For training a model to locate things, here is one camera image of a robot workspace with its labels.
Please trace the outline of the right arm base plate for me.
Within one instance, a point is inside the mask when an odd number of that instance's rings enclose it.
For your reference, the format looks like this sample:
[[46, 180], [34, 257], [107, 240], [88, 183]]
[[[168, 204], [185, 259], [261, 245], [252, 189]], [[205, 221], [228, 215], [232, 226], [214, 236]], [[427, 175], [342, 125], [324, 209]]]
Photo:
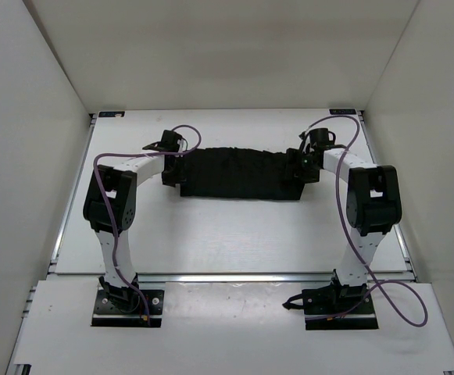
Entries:
[[332, 286], [302, 289], [282, 306], [302, 310], [306, 330], [376, 330], [379, 328], [371, 297], [339, 297]]

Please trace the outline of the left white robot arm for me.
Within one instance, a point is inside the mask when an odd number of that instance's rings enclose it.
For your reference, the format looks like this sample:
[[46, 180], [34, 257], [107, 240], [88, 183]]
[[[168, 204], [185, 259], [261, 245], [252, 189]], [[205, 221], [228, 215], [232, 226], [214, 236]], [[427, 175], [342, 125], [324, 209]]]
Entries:
[[128, 231], [136, 217], [137, 189], [160, 175], [163, 185], [175, 187], [183, 178], [187, 142], [175, 127], [140, 154], [102, 153], [93, 160], [93, 173], [83, 207], [102, 248], [103, 289], [123, 311], [140, 301], [138, 278], [130, 258]]

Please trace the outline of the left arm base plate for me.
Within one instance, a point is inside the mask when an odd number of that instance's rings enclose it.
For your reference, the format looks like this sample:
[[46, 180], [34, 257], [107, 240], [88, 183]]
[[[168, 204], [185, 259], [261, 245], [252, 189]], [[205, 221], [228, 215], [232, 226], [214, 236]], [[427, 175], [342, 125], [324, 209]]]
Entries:
[[109, 297], [101, 287], [93, 307], [91, 325], [93, 327], [132, 327], [160, 328], [163, 318], [165, 291], [163, 289], [142, 290], [148, 303], [148, 315], [140, 295], [132, 295], [131, 301]]

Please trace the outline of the black pleated skirt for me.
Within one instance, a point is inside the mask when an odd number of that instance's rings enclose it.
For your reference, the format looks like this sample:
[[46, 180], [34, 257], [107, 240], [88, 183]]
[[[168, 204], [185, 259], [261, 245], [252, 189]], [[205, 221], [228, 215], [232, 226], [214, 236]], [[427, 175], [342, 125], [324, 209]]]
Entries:
[[204, 148], [184, 157], [182, 197], [298, 201], [305, 184], [288, 156], [250, 148]]

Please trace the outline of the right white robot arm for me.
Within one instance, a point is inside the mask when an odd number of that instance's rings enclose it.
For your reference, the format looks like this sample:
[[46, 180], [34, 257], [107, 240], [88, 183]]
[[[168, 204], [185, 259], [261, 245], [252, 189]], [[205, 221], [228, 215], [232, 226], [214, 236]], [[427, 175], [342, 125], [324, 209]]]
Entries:
[[308, 130], [300, 135], [297, 151], [302, 170], [314, 180], [325, 170], [335, 175], [338, 215], [347, 246], [338, 268], [331, 276], [327, 305], [344, 313], [355, 298], [367, 290], [370, 264], [379, 244], [402, 218], [398, 175], [393, 166], [367, 162], [335, 143], [327, 128]]

